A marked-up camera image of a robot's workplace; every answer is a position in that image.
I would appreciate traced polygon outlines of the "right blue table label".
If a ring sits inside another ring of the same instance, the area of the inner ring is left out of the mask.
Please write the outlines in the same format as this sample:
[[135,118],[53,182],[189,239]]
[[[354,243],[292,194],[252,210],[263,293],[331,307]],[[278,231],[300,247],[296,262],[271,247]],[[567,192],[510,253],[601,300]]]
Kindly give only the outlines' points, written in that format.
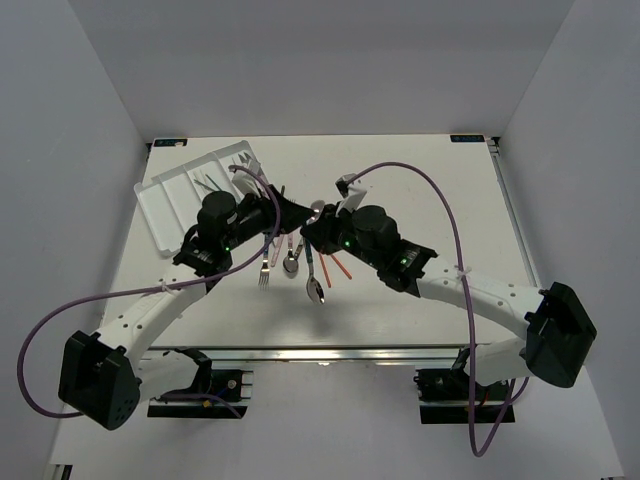
[[483,135],[475,134],[451,134],[449,136],[452,143],[484,143]]

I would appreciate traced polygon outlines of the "dark handled knife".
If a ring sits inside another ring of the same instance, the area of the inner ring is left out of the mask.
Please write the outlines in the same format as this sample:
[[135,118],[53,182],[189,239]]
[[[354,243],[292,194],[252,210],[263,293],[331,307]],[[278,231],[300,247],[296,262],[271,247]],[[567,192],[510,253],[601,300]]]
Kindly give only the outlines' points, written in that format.
[[243,166],[246,168],[250,167],[252,158],[249,155],[245,155],[244,153],[239,154],[239,160]]

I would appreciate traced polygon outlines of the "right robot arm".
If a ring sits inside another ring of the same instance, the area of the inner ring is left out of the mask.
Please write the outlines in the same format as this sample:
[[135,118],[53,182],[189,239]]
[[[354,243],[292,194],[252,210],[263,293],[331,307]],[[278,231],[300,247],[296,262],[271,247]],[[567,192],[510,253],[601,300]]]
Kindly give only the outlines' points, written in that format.
[[396,292],[471,307],[474,314],[512,333],[506,341],[460,353],[451,384],[463,398],[475,398],[488,385],[522,377],[570,388],[597,336],[571,287],[555,282],[537,289],[462,272],[434,250],[403,239],[396,222],[380,206],[347,212],[328,205],[301,234],[322,254],[344,251],[354,256]]

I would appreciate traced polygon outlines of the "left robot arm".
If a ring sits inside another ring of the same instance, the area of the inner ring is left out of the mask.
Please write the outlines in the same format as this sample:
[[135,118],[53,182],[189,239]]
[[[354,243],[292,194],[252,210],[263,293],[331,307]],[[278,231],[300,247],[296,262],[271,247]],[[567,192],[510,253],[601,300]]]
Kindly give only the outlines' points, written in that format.
[[228,192],[205,196],[159,290],[142,295],[127,311],[92,334],[66,342],[58,395],[108,430],[121,427],[137,405],[165,395],[203,398],[212,389],[212,361],[194,347],[147,358],[151,344],[232,268],[231,252],[268,234],[290,233],[313,216],[281,194],[273,199]]

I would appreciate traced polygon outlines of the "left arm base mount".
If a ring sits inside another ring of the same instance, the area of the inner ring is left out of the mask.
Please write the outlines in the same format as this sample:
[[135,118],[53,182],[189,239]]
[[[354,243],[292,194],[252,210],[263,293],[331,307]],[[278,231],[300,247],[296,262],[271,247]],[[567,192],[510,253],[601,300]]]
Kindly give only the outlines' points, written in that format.
[[197,368],[190,384],[171,389],[149,402],[149,418],[169,419],[242,419],[252,396],[254,372],[240,368],[220,368],[204,352],[174,349],[162,354],[166,358],[175,353],[189,359]]

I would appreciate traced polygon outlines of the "orange chopstick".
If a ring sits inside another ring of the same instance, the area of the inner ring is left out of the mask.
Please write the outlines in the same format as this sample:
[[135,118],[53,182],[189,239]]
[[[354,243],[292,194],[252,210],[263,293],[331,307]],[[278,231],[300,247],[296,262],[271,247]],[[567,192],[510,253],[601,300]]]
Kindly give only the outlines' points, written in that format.
[[345,267],[345,265],[337,258],[337,256],[335,254],[331,254],[330,258],[333,260],[333,262],[337,265],[337,267],[341,270],[341,272],[346,276],[347,279],[352,280],[352,274],[350,273],[350,271]]
[[321,264],[321,268],[322,268],[322,272],[323,272],[323,275],[324,275],[324,279],[325,279],[326,285],[327,285],[328,288],[332,288],[332,281],[331,281],[331,277],[330,277],[329,272],[328,272],[328,268],[327,268],[327,265],[326,265],[326,261],[325,261],[324,255],[322,255],[321,253],[318,253],[318,258],[319,258],[319,261],[320,261],[320,264]]

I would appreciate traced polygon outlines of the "pink handled fork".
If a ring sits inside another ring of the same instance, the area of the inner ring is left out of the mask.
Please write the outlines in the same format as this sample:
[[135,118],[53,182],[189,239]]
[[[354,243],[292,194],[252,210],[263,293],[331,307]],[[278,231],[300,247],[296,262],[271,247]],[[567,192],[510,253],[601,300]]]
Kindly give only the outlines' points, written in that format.
[[294,259],[294,233],[290,232],[287,235],[287,254],[286,254],[286,260],[292,260]]

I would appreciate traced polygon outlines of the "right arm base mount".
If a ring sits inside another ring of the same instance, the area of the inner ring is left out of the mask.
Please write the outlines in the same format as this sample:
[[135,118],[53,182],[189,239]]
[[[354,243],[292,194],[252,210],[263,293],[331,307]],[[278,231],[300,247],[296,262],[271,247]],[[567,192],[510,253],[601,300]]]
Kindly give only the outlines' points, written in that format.
[[[418,369],[413,381],[423,425],[462,425],[468,422],[466,379],[455,379],[449,369]],[[477,385],[475,392],[475,423],[494,423],[506,400],[508,383],[502,381],[488,387]]]

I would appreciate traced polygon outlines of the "aluminium table frame rail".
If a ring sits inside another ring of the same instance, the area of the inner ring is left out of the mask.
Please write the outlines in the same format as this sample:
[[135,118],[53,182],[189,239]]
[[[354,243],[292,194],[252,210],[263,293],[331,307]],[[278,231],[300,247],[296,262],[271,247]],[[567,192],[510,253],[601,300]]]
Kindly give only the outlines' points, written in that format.
[[461,345],[436,346],[364,346],[364,347],[170,347],[152,346],[143,359],[163,357],[174,350],[195,350],[207,355],[213,362],[316,362],[372,361],[376,363],[418,364],[429,361],[452,363],[462,349]]

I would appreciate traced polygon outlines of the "left blue table label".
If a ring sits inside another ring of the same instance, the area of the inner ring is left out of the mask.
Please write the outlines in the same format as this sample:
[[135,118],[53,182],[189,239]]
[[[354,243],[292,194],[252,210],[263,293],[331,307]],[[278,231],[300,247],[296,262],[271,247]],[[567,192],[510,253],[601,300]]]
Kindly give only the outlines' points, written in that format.
[[153,142],[154,148],[173,148],[183,147],[187,144],[188,140],[183,138],[178,139],[155,139]]

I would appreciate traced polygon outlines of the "green handled spoon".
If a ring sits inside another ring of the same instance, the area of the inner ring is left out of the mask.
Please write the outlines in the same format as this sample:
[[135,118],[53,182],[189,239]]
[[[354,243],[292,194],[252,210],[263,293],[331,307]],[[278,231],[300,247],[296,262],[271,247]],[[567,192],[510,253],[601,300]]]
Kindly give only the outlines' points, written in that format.
[[306,292],[309,299],[318,305],[322,305],[325,302],[324,291],[320,282],[315,277],[314,260],[311,250],[311,244],[308,240],[304,241],[305,256],[308,267],[308,278],[306,281]]

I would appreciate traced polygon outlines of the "green handled fork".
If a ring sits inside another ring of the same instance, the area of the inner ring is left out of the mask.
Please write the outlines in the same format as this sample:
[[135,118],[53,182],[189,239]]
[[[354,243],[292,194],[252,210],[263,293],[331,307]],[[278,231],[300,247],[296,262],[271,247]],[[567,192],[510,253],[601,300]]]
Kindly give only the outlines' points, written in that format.
[[262,251],[262,264],[259,273],[258,286],[261,290],[267,290],[270,279],[270,261],[269,261],[269,249],[271,241],[267,234],[264,235],[264,248]]

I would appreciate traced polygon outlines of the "pink handled spoon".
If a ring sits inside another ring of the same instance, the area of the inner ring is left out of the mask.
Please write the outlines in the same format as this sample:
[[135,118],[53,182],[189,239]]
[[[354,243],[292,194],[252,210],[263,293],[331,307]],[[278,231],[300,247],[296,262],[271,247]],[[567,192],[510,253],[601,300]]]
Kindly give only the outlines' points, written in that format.
[[273,251],[273,254],[271,255],[271,258],[270,258],[270,267],[271,268],[274,268],[276,266],[276,264],[277,264],[277,261],[279,259],[280,252],[281,252],[282,245],[283,245],[283,242],[284,242],[285,238],[286,238],[286,235],[283,234],[283,235],[280,235],[277,238],[277,240],[275,241],[274,251]]

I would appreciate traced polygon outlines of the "teal chopstick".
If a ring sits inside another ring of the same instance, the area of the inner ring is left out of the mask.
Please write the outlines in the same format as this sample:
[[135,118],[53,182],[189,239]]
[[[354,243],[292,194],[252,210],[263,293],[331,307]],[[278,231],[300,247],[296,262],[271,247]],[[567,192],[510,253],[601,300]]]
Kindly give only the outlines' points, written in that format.
[[194,172],[192,174],[192,181],[194,184],[198,185],[200,188],[202,188],[204,191],[208,191],[208,192],[214,192],[216,191],[214,188],[210,187],[209,185],[207,185],[205,182],[202,182],[196,175],[196,173]]
[[218,191],[222,191],[222,188],[221,188],[221,187],[220,187],[220,186],[219,186],[219,185],[214,181],[214,179],[213,179],[210,175],[208,175],[208,174],[206,174],[206,173],[205,173],[204,175],[205,175],[206,179],[207,179],[207,180],[212,184],[212,186],[213,186],[216,190],[218,190]]

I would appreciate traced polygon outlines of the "blue table label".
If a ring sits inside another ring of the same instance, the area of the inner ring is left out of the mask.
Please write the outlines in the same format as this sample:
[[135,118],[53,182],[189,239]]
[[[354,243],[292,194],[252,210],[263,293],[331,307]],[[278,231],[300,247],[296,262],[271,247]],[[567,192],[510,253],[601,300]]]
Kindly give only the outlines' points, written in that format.
[[451,134],[449,136],[452,143],[484,143],[483,135],[475,134]]
[[173,148],[183,147],[187,144],[188,140],[183,138],[178,139],[155,139],[153,142],[154,148]]

